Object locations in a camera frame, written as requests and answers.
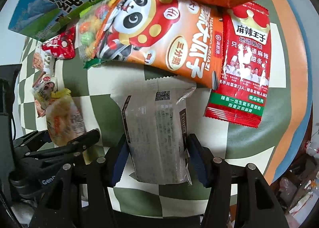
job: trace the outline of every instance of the spicy strip package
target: spicy strip package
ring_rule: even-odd
[[[228,9],[224,23],[224,66],[205,116],[257,128],[266,104],[271,34],[268,10],[248,2]]]
[[[191,0],[121,0],[103,22],[94,55],[151,65],[216,89],[223,24],[216,7]]]

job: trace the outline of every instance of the orange chip bag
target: orange chip bag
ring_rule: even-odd
[[[217,89],[222,15],[191,0],[121,0],[103,22],[95,56],[151,65]]]

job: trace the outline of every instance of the candy bag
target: candy bag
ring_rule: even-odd
[[[228,9],[224,23],[224,66],[205,116],[257,128],[266,104],[271,61],[268,10],[248,2]]]
[[[151,65],[216,88],[221,14],[191,0],[121,0],[103,22],[96,57]]]
[[[52,93],[54,101],[46,109],[47,129],[51,140],[58,146],[86,132],[83,119],[71,97],[71,91],[64,88]]]
[[[77,25],[79,54],[84,62],[93,60],[90,62],[91,66],[102,63],[102,60],[95,58],[95,40],[102,32],[101,26],[107,15],[116,13],[113,9],[118,2],[119,0],[103,0],[80,13],[81,18]]]
[[[54,75],[54,65],[55,58],[51,54],[43,51],[42,42],[38,41],[33,54],[32,67]]]
[[[122,111],[135,171],[131,177],[162,185],[190,182],[185,99],[194,90],[195,87],[111,95]]]
[[[75,56],[73,45],[75,26],[42,44],[42,49],[55,58],[72,59]]]

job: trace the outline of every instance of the gold crown logo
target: gold crown logo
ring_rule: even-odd
[[[243,25],[246,25],[248,27],[254,28],[258,31],[264,32],[266,34],[269,33],[270,30],[270,25],[267,24],[266,27],[261,27],[259,26],[255,21],[254,21],[254,13],[251,10],[247,10],[247,15],[248,17],[243,19],[243,18],[239,18],[237,16],[234,15],[234,12],[231,9],[227,10],[228,14],[231,16],[233,21],[237,21],[240,22]]]

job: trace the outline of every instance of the brand logo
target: brand logo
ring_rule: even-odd
[[[51,183],[51,182],[54,180],[54,178],[55,178],[55,176],[52,176],[52,177],[50,177],[50,178],[47,179],[47,180],[42,180],[41,183],[42,183],[43,185],[47,185],[47,184]]]

